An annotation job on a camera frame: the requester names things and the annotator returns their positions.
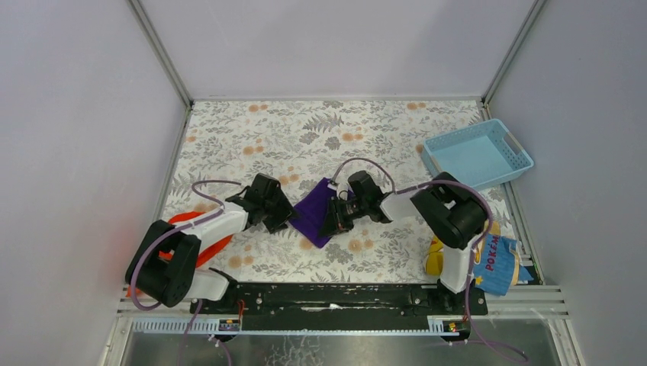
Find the purple towel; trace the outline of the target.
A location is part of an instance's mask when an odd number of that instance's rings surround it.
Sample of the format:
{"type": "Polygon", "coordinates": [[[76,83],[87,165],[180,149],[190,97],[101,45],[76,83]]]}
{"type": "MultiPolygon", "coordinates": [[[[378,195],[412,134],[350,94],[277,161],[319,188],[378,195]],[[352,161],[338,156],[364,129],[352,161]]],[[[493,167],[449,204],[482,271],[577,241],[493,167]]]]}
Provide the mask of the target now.
{"type": "Polygon", "coordinates": [[[311,242],[322,249],[343,228],[339,215],[330,203],[338,197],[339,185],[331,178],[322,178],[296,205],[289,223],[311,242]]]}

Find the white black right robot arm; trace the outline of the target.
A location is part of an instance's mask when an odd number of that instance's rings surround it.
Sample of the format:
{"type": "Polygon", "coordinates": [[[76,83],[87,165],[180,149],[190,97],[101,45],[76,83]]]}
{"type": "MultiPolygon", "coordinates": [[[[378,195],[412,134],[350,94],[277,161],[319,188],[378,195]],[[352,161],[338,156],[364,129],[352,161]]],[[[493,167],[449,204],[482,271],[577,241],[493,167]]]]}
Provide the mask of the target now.
{"type": "Polygon", "coordinates": [[[352,174],[348,184],[348,197],[335,194],[327,200],[323,223],[317,231],[319,236],[349,232],[354,221],[362,217],[386,224],[419,216],[444,245],[439,276],[442,286],[459,294],[470,285],[471,250],[483,237],[491,216],[487,204],[474,189],[448,172],[402,193],[383,192],[366,171],[352,174]]]}

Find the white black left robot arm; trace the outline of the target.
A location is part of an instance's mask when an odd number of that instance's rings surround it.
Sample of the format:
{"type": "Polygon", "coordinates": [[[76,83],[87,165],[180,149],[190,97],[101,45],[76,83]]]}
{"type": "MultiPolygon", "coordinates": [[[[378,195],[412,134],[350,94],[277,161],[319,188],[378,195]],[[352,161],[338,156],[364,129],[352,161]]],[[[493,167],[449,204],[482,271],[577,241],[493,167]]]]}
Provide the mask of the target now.
{"type": "Polygon", "coordinates": [[[138,310],[175,307],[185,299],[222,300],[233,279],[203,269],[198,258],[210,246],[262,224],[269,233],[287,228],[297,216],[278,179],[258,174],[250,185],[216,208],[180,223],[149,226],[124,276],[138,310]]]}

